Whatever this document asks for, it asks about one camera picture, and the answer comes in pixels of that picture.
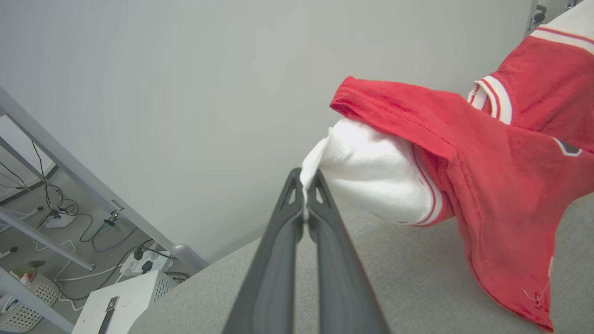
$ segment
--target floor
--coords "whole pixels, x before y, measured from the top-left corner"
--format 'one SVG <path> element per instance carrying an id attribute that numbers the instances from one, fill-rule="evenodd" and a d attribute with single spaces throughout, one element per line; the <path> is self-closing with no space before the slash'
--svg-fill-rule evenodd
<path id="1" fill-rule="evenodd" d="M 64 198 L 71 198 L 78 202 L 80 206 L 79 213 L 86 213 L 93 217 L 93 224 L 90 227 L 89 232 L 85 234 L 85 237 L 93 235 L 93 233 L 101 226 L 103 220 L 109 218 L 109 212 L 99 207 L 94 202 L 94 200 L 62 170 L 57 170 L 57 172 L 48 182 L 50 184 L 59 186 L 64 192 Z M 52 204 L 56 203 L 60 198 L 60 195 L 51 187 L 49 188 L 49 195 Z M 45 204 L 45 191 L 43 187 L 35 189 L 31 193 L 13 200 L 4 207 L 20 212 L 31 212 L 38 206 L 44 206 L 44 210 L 26 219 L 27 223 L 36 227 L 41 218 L 47 215 L 49 212 L 47 205 Z M 58 244 L 61 244 L 67 240 L 72 240 L 78 248 L 76 253 L 88 262 L 96 264 L 96 268 L 93 272 L 102 272 L 113 267 L 124 255 L 124 252 L 136 245 L 141 244 L 143 241 L 150 239 L 150 237 L 148 237 L 145 233 L 137 229 L 122 245 L 119 245 L 104 253 L 96 253 L 93 250 L 90 242 L 80 242 L 78 240 L 83 231 L 89 225 L 89 221 L 90 218 L 87 216 L 77 216 L 76 219 L 66 228 L 42 228 L 41 232 Z M 135 226 L 131 222 L 125 219 L 119 219 L 115 226 L 104 229 L 101 234 L 97 236 L 95 245 L 100 250 L 115 245 L 124 239 L 134 229 L 134 227 Z M 11 228 L 0 234 L 0 252 L 7 251 L 9 248 L 15 246 L 18 247 L 18 251 L 16 253 L 12 253 L 3 259 L 0 259 L 0 266 L 2 266 L 7 271 L 10 271 L 16 265 L 27 263 L 32 260 L 46 260 L 46 264 L 39 268 L 39 273 L 49 279 L 54 279 L 55 275 L 66 265 L 68 261 L 65 257 L 58 255 L 50 249 L 37 252 L 35 250 L 36 245 L 33 244 L 31 238 L 27 237 L 14 228 Z M 64 247 L 68 251 L 72 251 L 72 246 L 70 244 L 66 244 Z M 176 261 L 174 262 L 171 271 L 184 272 L 184 266 Z M 60 274 L 60 278 L 76 278 L 89 274 L 90 273 L 86 269 L 71 263 Z M 88 294 L 90 291 L 96 289 L 103 282 L 103 280 L 105 280 L 107 275 L 108 273 L 80 281 L 63 282 L 64 291 L 74 298 L 79 296 L 82 297 Z M 119 271 L 114 273 L 106 285 L 110 285 L 116 281 L 119 275 Z M 77 301 L 75 303 L 76 306 L 79 307 L 84 304 L 84 301 Z M 66 319 L 72 323 L 76 323 L 80 311 L 74 311 L 71 308 L 70 303 L 57 301 L 53 307 Z M 64 331 L 46 319 L 43 319 L 28 333 L 63 334 Z"/>

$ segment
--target white storage basket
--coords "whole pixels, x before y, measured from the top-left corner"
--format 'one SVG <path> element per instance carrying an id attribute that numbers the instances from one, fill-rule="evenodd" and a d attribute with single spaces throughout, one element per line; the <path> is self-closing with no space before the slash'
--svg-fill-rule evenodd
<path id="1" fill-rule="evenodd" d="M 60 295 L 58 287 L 39 273 L 33 279 L 33 282 L 31 282 L 29 289 L 50 306 L 58 300 Z M 28 332 L 29 330 L 32 330 L 42 318 L 43 317 L 39 313 L 19 302 L 18 305 L 12 308 L 12 310 L 0 317 L 0 330 L 11 333 Z"/>

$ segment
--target gray table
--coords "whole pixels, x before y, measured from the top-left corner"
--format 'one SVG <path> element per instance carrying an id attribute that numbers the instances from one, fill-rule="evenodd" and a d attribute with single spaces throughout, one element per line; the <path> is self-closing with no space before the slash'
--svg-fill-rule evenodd
<path id="1" fill-rule="evenodd" d="M 464 259 L 455 219 L 429 228 L 391 225 L 358 210 L 343 219 L 393 333 L 542 333 L 497 305 Z M 555 332 L 594 328 L 594 195 L 574 202 L 557 232 L 551 273 Z M 220 333 L 257 248 L 212 264 L 148 308 L 129 334 Z M 317 262 L 307 233 L 298 246 L 296 333 L 317 333 Z"/>

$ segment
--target clothing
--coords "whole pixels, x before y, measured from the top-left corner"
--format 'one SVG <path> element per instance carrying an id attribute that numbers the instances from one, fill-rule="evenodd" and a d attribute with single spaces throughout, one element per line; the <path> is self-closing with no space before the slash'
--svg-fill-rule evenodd
<path id="1" fill-rule="evenodd" d="M 441 211 L 437 188 L 418 162 L 409 141 L 378 133 L 344 118 L 305 158 L 300 180 L 307 188 L 320 168 L 336 200 L 388 222 L 423 226 Z"/>
<path id="2" fill-rule="evenodd" d="M 399 143 L 383 153 L 391 156 L 381 162 L 383 167 L 392 163 L 394 173 L 425 168 L 426 184 L 434 185 L 425 189 L 437 198 L 433 203 L 441 204 L 428 223 L 455 214 L 466 260 L 481 287 L 497 303 L 547 331 L 552 331 L 549 277 L 557 225 L 574 199 L 594 191 L 592 15 L 594 0 L 588 0 L 538 28 L 496 72 L 475 83 L 467 101 L 402 83 L 347 78 L 331 107 L 378 134 L 360 138 L 365 143 L 359 146 L 351 143 L 347 154 L 329 163 L 325 155 L 342 152 L 336 147 L 351 138 L 331 134 L 313 159 L 324 175 L 332 174 L 332 165 L 355 179 L 368 175 L 366 169 L 379 158 L 361 159 L 369 166 L 340 163 L 369 154 L 361 150 L 372 154 L 369 138 Z M 329 141 L 336 141 L 335 148 L 325 151 Z M 413 143 L 412 153 L 422 162 L 418 169 L 415 159 L 397 163 L 397 157 L 410 156 L 406 141 Z M 399 203 L 406 202 L 382 201 L 382 186 L 360 180 L 367 184 L 341 191 L 350 193 L 352 203 L 358 199 L 359 207 L 399 221 L 405 212 Z M 397 183 L 393 185 L 390 191 L 397 194 Z"/>

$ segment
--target red shirt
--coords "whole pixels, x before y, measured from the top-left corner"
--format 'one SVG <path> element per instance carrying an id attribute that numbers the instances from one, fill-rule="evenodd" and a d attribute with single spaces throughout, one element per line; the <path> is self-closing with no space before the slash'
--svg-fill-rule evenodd
<path id="1" fill-rule="evenodd" d="M 434 222 L 457 216 L 481 287 L 552 331 L 555 231 L 567 206 L 594 191 L 594 55 L 571 43 L 594 42 L 538 31 L 544 37 L 526 38 L 469 101 L 349 77 L 331 107 L 416 144 L 444 203 Z"/>

